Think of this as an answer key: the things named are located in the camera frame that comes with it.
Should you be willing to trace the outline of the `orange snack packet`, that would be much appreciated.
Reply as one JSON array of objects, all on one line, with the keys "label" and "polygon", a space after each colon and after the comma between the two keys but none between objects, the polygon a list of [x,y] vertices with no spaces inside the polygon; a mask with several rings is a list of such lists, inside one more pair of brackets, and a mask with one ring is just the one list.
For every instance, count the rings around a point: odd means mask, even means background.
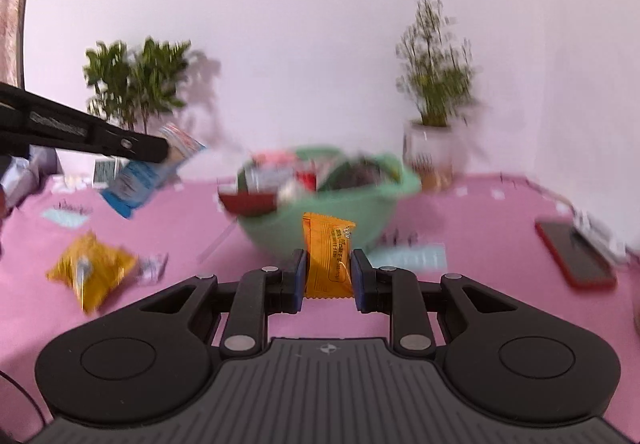
[{"label": "orange snack packet", "polygon": [[354,296],[350,278],[350,235],[356,224],[307,212],[303,215],[303,235],[309,256],[305,297],[347,299]]}]

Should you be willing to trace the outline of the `blue biscuit packet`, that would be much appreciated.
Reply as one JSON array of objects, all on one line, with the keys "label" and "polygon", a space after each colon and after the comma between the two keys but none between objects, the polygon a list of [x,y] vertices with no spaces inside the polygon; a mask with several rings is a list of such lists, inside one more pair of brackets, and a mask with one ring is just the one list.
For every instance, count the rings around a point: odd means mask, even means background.
[{"label": "blue biscuit packet", "polygon": [[176,176],[185,162],[205,149],[201,142],[173,123],[164,124],[157,133],[168,143],[168,155],[161,162],[129,160],[101,192],[102,198],[126,219]]}]

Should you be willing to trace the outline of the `yellow chips bag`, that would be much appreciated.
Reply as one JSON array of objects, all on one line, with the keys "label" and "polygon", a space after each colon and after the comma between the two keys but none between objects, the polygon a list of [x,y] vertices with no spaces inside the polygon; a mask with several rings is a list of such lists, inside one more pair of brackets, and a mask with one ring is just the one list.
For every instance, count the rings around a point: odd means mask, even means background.
[{"label": "yellow chips bag", "polygon": [[72,290],[82,312],[96,311],[139,264],[139,258],[122,247],[101,242],[92,230],[75,238],[47,271],[50,282]]}]

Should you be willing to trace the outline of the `flat red packet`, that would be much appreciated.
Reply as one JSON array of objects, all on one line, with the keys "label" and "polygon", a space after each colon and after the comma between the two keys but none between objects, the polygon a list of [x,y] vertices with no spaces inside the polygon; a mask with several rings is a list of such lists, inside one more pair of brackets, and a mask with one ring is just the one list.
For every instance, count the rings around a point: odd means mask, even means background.
[{"label": "flat red packet", "polygon": [[277,195],[272,193],[218,193],[224,210],[232,216],[264,216],[278,208]]}]

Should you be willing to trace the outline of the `digital clock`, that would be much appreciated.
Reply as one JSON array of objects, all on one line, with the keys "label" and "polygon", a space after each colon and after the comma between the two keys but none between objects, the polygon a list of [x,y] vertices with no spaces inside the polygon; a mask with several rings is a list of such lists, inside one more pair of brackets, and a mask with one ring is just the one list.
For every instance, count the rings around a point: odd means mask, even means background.
[{"label": "digital clock", "polygon": [[98,158],[94,162],[92,186],[105,188],[114,181],[119,171],[125,167],[127,160],[117,157]]}]

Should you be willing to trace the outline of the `green plastic bowl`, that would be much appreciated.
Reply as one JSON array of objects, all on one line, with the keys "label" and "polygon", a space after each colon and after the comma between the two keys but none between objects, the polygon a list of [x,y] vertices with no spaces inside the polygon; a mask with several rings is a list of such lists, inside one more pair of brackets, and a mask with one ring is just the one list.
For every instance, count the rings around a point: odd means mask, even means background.
[{"label": "green plastic bowl", "polygon": [[263,216],[241,216],[239,226],[254,246],[280,259],[303,248],[303,215],[307,212],[354,222],[352,245],[370,247],[392,219],[398,200],[421,189],[420,178],[395,155],[384,152],[370,158],[393,177],[377,186],[312,193]]}]

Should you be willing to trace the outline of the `pink floral tablecloth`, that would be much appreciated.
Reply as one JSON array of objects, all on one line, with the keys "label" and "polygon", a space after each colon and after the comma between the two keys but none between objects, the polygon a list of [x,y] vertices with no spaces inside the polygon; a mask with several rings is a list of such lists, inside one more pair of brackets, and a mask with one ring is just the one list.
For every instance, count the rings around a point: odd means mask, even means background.
[{"label": "pink floral tablecloth", "polygon": [[[74,294],[47,279],[48,269],[77,230],[47,218],[54,209],[81,212],[99,240],[139,256],[168,257],[163,286],[194,274],[233,282],[273,264],[222,212],[212,182],[185,182],[157,192],[130,219],[115,213],[95,190],[28,197],[1,229],[1,425],[19,441],[47,416],[34,365],[54,337],[86,321]],[[391,245],[437,246],[444,268],[585,327],[605,339],[622,363],[608,420],[639,434],[639,338],[634,330],[634,271],[623,270],[605,292],[570,288],[535,230],[539,218],[565,213],[559,202],[506,178],[471,178],[444,194],[401,201],[385,230]]]}]

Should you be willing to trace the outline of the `leafy plant in glass vase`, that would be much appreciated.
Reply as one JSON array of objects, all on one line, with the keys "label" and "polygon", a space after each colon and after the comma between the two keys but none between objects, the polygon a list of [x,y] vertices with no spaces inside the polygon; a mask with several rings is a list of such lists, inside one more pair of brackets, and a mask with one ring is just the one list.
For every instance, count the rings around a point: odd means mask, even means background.
[{"label": "leafy plant in glass vase", "polygon": [[96,42],[86,51],[82,67],[86,86],[92,91],[87,112],[126,130],[186,106],[178,89],[186,81],[191,43],[160,42],[151,37],[133,50],[122,41]]}]

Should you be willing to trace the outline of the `pink white small packet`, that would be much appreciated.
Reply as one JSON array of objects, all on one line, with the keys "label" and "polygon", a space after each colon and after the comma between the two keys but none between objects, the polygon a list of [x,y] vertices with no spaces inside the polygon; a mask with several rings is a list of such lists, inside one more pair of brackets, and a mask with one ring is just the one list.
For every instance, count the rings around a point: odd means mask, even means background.
[{"label": "pink white small packet", "polygon": [[168,261],[167,253],[140,258],[134,279],[140,285],[155,285],[163,277]]}]

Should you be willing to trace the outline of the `red phone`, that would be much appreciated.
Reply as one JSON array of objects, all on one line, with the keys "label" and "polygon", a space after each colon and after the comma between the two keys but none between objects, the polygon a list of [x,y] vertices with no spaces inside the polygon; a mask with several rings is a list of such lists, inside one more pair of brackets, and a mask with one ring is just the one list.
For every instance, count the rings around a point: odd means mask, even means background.
[{"label": "red phone", "polygon": [[612,265],[578,233],[573,224],[537,220],[535,230],[567,283],[577,290],[612,290]]}]

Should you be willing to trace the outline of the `white remote on phone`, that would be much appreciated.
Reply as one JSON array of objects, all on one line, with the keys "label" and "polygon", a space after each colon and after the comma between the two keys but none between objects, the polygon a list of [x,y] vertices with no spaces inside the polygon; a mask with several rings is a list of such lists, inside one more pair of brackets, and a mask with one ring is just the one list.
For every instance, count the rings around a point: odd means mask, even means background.
[{"label": "white remote on phone", "polygon": [[620,265],[629,261],[626,245],[614,236],[612,230],[587,212],[577,211],[573,223],[576,232],[605,260]]}]

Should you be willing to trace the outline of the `thin plant in white pot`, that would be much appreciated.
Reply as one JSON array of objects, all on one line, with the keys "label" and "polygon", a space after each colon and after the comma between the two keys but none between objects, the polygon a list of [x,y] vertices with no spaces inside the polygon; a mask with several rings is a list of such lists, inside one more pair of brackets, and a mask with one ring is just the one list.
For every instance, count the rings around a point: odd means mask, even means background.
[{"label": "thin plant in white pot", "polygon": [[398,92],[418,116],[404,129],[402,161],[420,178],[421,190],[439,192],[454,180],[454,131],[476,105],[471,45],[458,41],[442,0],[417,0],[413,22],[396,45],[402,74]]}]

